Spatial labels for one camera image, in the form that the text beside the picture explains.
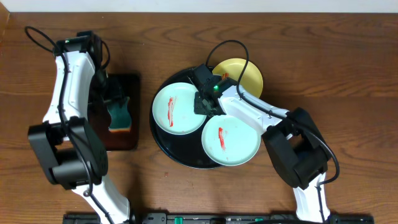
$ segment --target sponge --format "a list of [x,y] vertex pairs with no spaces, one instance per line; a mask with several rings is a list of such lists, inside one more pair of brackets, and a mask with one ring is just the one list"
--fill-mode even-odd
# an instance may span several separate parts
[[109,131],[112,133],[127,131],[131,129],[131,116],[127,109],[130,97],[126,97],[123,104],[120,101],[113,101],[106,105],[109,114],[111,115],[111,124],[109,125]]

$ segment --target yellow bowl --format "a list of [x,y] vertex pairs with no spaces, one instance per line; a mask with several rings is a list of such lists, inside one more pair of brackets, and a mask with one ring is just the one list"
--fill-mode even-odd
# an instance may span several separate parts
[[[238,80],[246,59],[231,58],[219,63],[213,69],[213,75],[221,75],[223,78],[230,77]],[[260,70],[251,62],[248,63],[243,73],[241,85],[253,96],[259,98],[262,93],[262,75]]]

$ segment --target black tray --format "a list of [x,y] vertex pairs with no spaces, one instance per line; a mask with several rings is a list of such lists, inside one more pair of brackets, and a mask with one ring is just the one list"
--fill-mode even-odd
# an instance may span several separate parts
[[[161,89],[169,84],[177,82],[192,84],[187,77],[187,75],[192,72],[192,70],[193,68],[184,69],[171,76],[160,86],[155,96]],[[203,146],[201,144],[201,132],[203,131],[203,128],[205,127],[207,121],[210,119],[209,117],[206,118],[205,122],[196,131],[190,134],[170,134],[156,124],[154,115],[152,114],[153,103],[154,100],[152,100],[152,103],[150,104],[150,130],[152,131],[152,135],[154,136],[157,145],[161,148],[161,150],[164,151],[164,153],[166,153],[167,156],[169,156],[171,159],[178,162],[179,164],[197,169],[212,169],[221,166],[221,164],[216,163],[206,155],[205,150],[203,149]]]

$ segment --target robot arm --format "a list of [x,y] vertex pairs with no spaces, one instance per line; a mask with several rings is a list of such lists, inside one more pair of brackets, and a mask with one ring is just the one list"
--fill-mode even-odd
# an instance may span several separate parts
[[[108,177],[108,158],[103,143],[88,124],[89,96],[101,99],[107,87],[107,74],[101,69],[101,39],[92,32],[80,32],[76,38],[57,42],[61,52],[54,52],[57,64],[57,79],[49,110],[43,124],[29,128],[29,141],[47,179],[60,184],[65,190],[81,195],[97,212],[101,223],[123,223],[130,219],[130,204]],[[67,136],[60,127],[58,100],[64,78],[64,63],[59,54],[64,54],[68,63],[68,76],[63,96],[64,120],[73,133]],[[73,140],[77,143],[93,173],[93,193],[84,196],[88,177],[76,149],[58,151],[56,145]]]
[[[190,77],[198,88],[195,95],[195,113],[208,116],[228,114],[252,127],[262,135],[272,164],[280,177],[291,187],[297,201],[297,216],[301,220],[322,222],[318,201],[317,183],[326,176],[328,154],[320,147],[319,142],[305,132],[296,130],[287,121],[290,119],[306,124],[321,136],[309,114],[301,108],[293,112],[276,108],[252,96],[242,86],[239,90],[244,97],[261,108],[272,111],[285,119],[279,119],[251,106],[242,100],[236,90],[237,82],[227,78],[221,80],[214,76],[204,65],[194,69]],[[291,146],[292,136],[302,136],[302,142]],[[326,206],[325,191],[321,189],[323,215],[330,214]]]

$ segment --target wood grain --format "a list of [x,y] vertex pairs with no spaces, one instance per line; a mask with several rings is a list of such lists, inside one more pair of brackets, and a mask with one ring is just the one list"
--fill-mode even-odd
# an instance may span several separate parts
[[8,23],[9,16],[10,16],[9,11],[0,2],[0,44],[2,41],[2,37],[4,36],[4,33],[6,31],[6,26]]
[[[65,212],[92,211],[47,182],[27,141],[49,106],[55,63],[24,35],[26,25],[54,40],[92,29],[109,45],[109,72],[140,71],[138,148],[109,154],[109,174],[136,210],[295,210],[263,144],[244,165],[195,170],[169,159],[150,133],[160,84],[203,63],[222,40],[238,39],[263,74],[262,99],[308,110],[337,155],[341,176],[326,186],[329,208],[398,222],[398,15],[12,13],[0,48],[0,223],[60,223]],[[242,49],[224,46],[211,64],[231,57],[244,57]]]

